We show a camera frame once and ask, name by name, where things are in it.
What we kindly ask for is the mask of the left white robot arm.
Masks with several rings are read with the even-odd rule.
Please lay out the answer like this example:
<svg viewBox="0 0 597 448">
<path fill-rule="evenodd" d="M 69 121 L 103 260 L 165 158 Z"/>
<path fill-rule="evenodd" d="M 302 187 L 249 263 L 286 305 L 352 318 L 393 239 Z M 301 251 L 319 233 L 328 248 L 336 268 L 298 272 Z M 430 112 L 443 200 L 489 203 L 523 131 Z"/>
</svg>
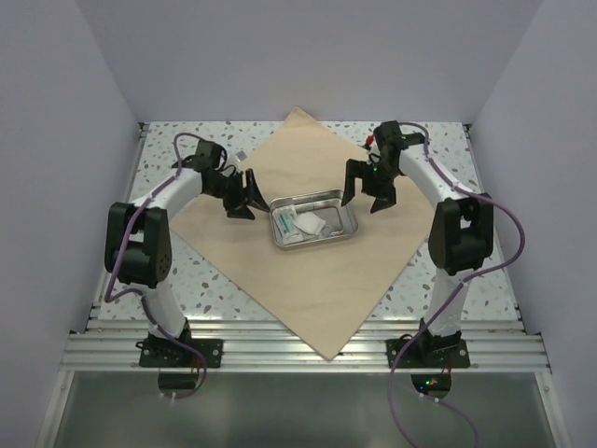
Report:
<svg viewBox="0 0 597 448">
<path fill-rule="evenodd" d="M 201 195 L 220 202 L 228 218 L 254 220 L 254 210 L 270 208 L 252 169 L 221 145 L 182 132 L 173 138 L 175 162 L 167 178 L 129 203 L 108 211 L 104 267 L 110 277 L 104 302 L 134 294 L 139 297 L 151 336 L 163 339 L 160 353 L 170 364 L 184 366 L 194 344 L 184 337 L 188 323 L 170 285 L 174 255 L 171 220 Z"/>
</svg>

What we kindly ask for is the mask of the green white packet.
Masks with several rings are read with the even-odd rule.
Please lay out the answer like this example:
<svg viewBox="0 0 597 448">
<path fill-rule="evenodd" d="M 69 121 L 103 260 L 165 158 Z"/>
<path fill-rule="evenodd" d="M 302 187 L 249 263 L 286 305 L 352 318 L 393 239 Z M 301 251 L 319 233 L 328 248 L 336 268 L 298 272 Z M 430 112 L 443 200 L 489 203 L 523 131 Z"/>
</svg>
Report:
<svg viewBox="0 0 597 448">
<path fill-rule="evenodd" d="M 296 208 L 293 205 L 276 208 L 273 211 L 272 217 L 274 219 L 274 223 L 281 232 L 283 224 L 292 223 L 295 226 L 295 219 L 297 217 Z"/>
</svg>

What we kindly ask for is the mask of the small steel scissors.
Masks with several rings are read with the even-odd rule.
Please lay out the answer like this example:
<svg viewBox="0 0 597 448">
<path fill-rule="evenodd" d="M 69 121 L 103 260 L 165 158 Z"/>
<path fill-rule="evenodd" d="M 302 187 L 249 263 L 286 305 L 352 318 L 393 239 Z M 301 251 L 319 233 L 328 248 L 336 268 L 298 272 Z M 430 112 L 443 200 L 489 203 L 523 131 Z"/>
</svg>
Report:
<svg viewBox="0 0 597 448">
<path fill-rule="evenodd" d="M 336 237 L 344 234 L 344 228 L 339 226 L 325 225 L 321 230 L 321 235 L 326 238 Z"/>
</svg>

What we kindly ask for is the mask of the clear plastic packet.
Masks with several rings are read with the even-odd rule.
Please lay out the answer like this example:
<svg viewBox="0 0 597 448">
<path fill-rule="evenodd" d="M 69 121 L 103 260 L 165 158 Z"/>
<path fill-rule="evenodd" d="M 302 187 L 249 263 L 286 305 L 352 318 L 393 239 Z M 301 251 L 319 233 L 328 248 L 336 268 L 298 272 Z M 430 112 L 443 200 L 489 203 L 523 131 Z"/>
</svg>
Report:
<svg viewBox="0 0 597 448">
<path fill-rule="evenodd" d="M 292 223 L 283 224 L 281 234 L 283 245 L 292 245 L 295 243 L 302 242 L 304 240 L 302 231 L 296 228 Z"/>
</svg>

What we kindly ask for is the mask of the stainless steel tray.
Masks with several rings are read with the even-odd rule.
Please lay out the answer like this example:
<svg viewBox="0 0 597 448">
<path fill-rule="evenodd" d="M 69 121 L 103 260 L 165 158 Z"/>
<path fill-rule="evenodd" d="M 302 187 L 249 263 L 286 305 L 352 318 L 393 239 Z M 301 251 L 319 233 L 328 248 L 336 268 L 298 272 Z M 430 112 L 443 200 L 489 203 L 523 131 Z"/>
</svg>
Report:
<svg viewBox="0 0 597 448">
<path fill-rule="evenodd" d="M 273 200 L 270 221 L 275 245 L 293 250 L 352 238 L 358 231 L 356 214 L 342 199 L 341 189 L 328 189 Z"/>
</svg>

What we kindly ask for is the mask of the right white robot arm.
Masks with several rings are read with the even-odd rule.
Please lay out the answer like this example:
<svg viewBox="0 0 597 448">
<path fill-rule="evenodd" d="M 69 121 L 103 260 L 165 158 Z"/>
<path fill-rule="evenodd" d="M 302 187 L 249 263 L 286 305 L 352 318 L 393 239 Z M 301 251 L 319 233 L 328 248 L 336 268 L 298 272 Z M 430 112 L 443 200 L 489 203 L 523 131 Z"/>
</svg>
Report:
<svg viewBox="0 0 597 448">
<path fill-rule="evenodd" d="M 428 252 L 437 268 L 436 281 L 423 325 L 430 334 L 415 344 L 415 354 L 426 366 L 436 366 L 449 354 L 444 338 L 461 330 L 468 286 L 467 275 L 478 271 L 493 252 L 493 206 L 473 196 L 448 169 L 430 155 L 429 134 L 403 133 L 397 121 L 377 126 L 366 143 L 365 161 L 346 162 L 341 204 L 361 192 L 374 199 L 372 214 L 397 204 L 395 180 L 410 179 L 434 208 Z"/>
</svg>

